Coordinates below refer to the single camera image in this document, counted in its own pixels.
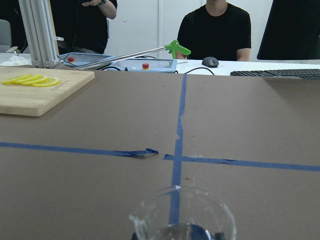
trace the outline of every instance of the keyboard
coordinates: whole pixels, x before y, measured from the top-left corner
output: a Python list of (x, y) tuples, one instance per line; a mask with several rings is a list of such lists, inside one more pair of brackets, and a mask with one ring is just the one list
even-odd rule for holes
[(232, 71), (230, 76), (244, 77), (278, 77), (278, 78), (301, 78), (301, 79), (319, 79), (320, 69), (278, 69), (278, 70), (254, 70), (254, 71)]

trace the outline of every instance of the cutting board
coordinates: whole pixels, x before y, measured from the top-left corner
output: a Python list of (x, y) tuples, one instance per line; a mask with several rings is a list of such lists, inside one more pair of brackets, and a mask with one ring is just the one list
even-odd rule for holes
[(35, 87), (0, 83), (0, 113), (40, 117), (95, 78), (93, 71), (0, 66), (0, 82), (22, 74), (57, 77), (60, 83)]

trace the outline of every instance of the computer mouse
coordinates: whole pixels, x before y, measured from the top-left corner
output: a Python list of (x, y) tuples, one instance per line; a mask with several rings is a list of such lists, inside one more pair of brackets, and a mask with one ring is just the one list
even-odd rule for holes
[(202, 60), (202, 65), (209, 68), (216, 68), (219, 65), (219, 61), (213, 56), (207, 56)]

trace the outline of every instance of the lemon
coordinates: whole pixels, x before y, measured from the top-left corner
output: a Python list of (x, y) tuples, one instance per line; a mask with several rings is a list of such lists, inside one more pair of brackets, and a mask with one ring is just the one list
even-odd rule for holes
[(60, 79), (57, 77), (48, 77), (47, 80), (40, 82), (40, 83), (34, 83), (32, 86), (34, 87), (49, 87), (60, 83)]
[(24, 78), (24, 79), (20, 79), (20, 80), (16, 80), (13, 83), (14, 84), (22, 84), (24, 82), (30, 82), (36, 79), (41, 78), (42, 76), (40, 74), (32, 74), (31, 76), (29, 76), (28, 78)]
[(21, 85), (32, 85), (32, 84), (39, 84), (48, 79), (48, 76), (40, 76), (40, 78), (37, 78), (36, 80), (31, 80), (31, 81), (23, 81), (20, 84)]
[(3, 83), (3, 84), (12, 84), (12, 83), (14, 83), (15, 81), (27, 79), (27, 78), (29, 78), (30, 76), (31, 76), (31, 74), (16, 75), (16, 76), (12, 76), (12, 77), (9, 77), (9, 78), (3, 80), (1, 83)]

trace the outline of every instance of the clear glass cup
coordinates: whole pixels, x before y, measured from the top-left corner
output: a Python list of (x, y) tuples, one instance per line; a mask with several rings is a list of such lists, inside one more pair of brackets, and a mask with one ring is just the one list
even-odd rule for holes
[(155, 192), (129, 215), (138, 240), (235, 240), (229, 208), (214, 194), (194, 186)]

